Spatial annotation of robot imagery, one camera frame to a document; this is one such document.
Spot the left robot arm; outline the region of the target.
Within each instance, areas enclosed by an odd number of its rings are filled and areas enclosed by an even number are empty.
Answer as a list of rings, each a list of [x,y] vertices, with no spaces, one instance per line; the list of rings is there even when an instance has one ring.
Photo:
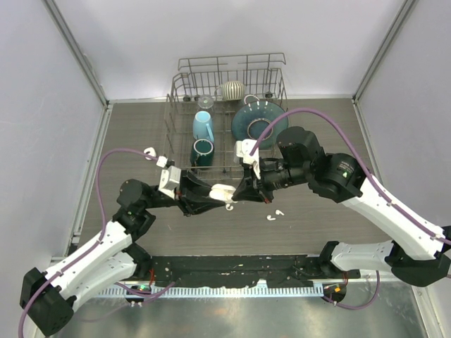
[[[129,277],[144,280],[151,257],[137,240],[156,220],[149,209],[175,206],[184,215],[198,215],[230,205],[234,193],[232,186],[207,184],[177,167],[162,170],[158,185],[125,181],[117,198],[120,208],[99,234],[45,271],[33,268],[25,274],[19,337],[24,335],[27,318],[43,335],[51,336],[103,289]]]

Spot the oval white charging case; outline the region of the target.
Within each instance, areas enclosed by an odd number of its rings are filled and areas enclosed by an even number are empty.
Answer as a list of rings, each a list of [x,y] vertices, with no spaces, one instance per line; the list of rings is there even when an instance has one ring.
[[[226,184],[214,184],[209,192],[209,197],[225,203],[231,203],[236,188]]]

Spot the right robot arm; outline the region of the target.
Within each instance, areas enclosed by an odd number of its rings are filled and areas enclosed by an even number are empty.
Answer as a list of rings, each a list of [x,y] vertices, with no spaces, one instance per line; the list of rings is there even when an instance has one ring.
[[[276,144],[281,158],[259,158],[253,139],[236,142],[235,160],[244,168],[244,176],[233,201],[268,204],[273,191],[306,184],[320,197],[358,212],[390,237],[373,244],[327,242],[318,259],[324,277],[378,270],[426,287],[448,276],[449,227],[435,226],[396,201],[356,158],[327,154],[313,132],[289,127],[278,135]]]

